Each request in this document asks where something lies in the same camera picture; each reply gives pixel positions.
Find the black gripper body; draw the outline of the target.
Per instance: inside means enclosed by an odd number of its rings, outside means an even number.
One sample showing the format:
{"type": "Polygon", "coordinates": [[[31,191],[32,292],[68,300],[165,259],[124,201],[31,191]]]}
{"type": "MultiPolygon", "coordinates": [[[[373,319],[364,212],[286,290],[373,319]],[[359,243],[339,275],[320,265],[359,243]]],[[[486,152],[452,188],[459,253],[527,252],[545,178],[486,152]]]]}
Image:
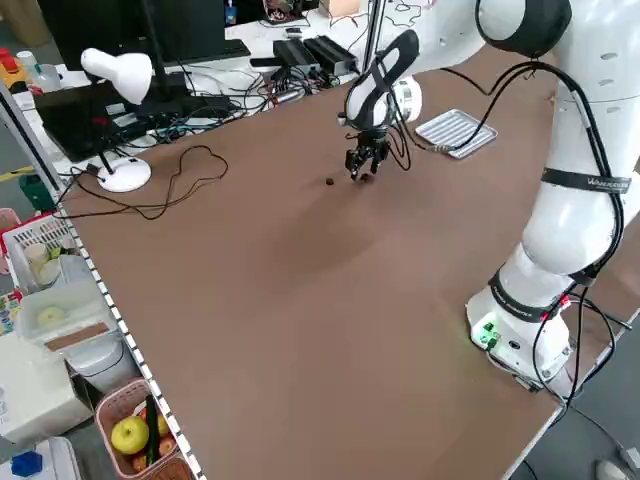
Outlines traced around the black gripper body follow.
{"type": "Polygon", "coordinates": [[[357,150],[386,150],[389,147],[386,129],[361,131],[356,135],[357,150]]]}

